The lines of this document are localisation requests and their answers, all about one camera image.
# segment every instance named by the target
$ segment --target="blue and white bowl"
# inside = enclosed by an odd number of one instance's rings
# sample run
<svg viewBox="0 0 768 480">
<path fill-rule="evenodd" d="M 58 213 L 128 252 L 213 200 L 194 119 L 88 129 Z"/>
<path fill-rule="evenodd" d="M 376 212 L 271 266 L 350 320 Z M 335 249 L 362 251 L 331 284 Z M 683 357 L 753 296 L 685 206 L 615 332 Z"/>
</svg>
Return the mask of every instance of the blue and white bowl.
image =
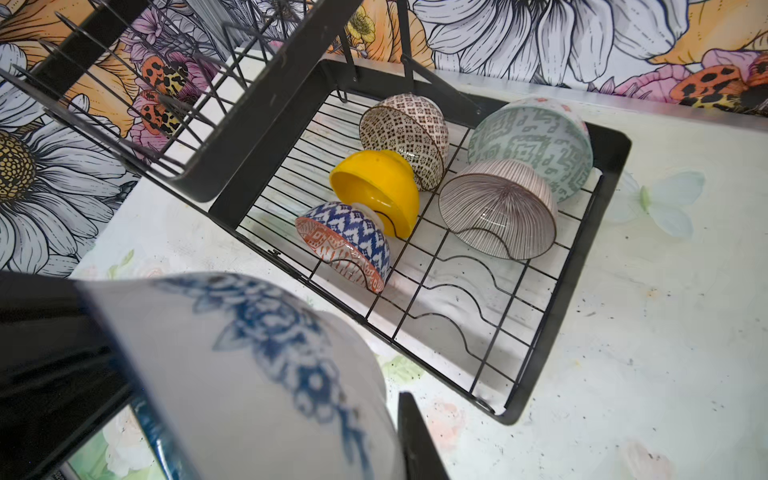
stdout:
<svg viewBox="0 0 768 480">
<path fill-rule="evenodd" d="M 389 274 L 389 244 L 367 207 L 327 202 L 296 218 L 299 235 L 324 262 L 374 293 Z"/>
</svg>

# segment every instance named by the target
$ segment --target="orange flower illustration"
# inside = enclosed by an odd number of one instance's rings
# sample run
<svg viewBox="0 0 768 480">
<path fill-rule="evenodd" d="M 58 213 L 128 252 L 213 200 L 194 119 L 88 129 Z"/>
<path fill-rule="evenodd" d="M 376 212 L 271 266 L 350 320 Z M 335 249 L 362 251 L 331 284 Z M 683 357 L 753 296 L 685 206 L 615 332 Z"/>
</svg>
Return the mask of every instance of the orange flower illustration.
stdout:
<svg viewBox="0 0 768 480">
<path fill-rule="evenodd" d="M 412 57 L 427 68 L 434 68 L 432 49 L 427 45 L 424 25 L 416 15 L 408 11 Z M 400 22 L 395 2 L 364 0 L 345 27 L 352 55 L 377 61 L 400 62 Z M 342 54 L 337 41 L 328 52 Z"/>
</svg>

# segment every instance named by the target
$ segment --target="green patterned bowl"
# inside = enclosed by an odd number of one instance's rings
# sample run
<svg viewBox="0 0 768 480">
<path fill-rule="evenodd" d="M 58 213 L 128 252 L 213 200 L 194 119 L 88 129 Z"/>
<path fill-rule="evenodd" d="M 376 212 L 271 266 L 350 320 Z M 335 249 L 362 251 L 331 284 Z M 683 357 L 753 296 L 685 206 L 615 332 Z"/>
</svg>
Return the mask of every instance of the green patterned bowl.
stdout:
<svg viewBox="0 0 768 480">
<path fill-rule="evenodd" d="M 583 122 L 547 105 L 510 104 L 490 114 L 469 140 L 468 162 L 517 160 L 543 177 L 557 202 L 584 186 L 592 170 L 592 146 Z"/>
</svg>

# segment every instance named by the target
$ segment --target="yellow bowl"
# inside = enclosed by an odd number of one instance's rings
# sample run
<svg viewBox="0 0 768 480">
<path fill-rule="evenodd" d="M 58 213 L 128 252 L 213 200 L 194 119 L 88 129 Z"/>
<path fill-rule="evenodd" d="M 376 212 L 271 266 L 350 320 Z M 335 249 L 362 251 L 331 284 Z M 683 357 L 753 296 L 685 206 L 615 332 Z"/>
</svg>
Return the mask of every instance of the yellow bowl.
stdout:
<svg viewBox="0 0 768 480">
<path fill-rule="evenodd" d="M 336 165 L 331 188 L 345 204 L 363 204 L 384 223 L 384 234 L 408 238 L 419 215 L 419 189 L 413 169 L 391 150 L 366 150 Z"/>
</svg>

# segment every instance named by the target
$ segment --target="yellow flower center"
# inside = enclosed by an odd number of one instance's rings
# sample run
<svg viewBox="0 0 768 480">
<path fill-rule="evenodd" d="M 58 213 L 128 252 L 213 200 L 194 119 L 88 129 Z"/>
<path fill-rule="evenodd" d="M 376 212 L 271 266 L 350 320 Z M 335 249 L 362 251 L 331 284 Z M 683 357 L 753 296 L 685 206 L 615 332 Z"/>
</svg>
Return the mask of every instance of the yellow flower center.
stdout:
<svg viewBox="0 0 768 480">
<path fill-rule="evenodd" d="M 365 43 L 373 43 L 376 40 L 376 26 L 362 5 L 357 8 L 357 12 L 349 19 L 346 29 L 352 38 L 356 40 L 362 40 Z"/>
<path fill-rule="evenodd" d="M 0 204 L 21 198 L 35 181 L 35 158 L 18 138 L 0 131 Z"/>
</svg>

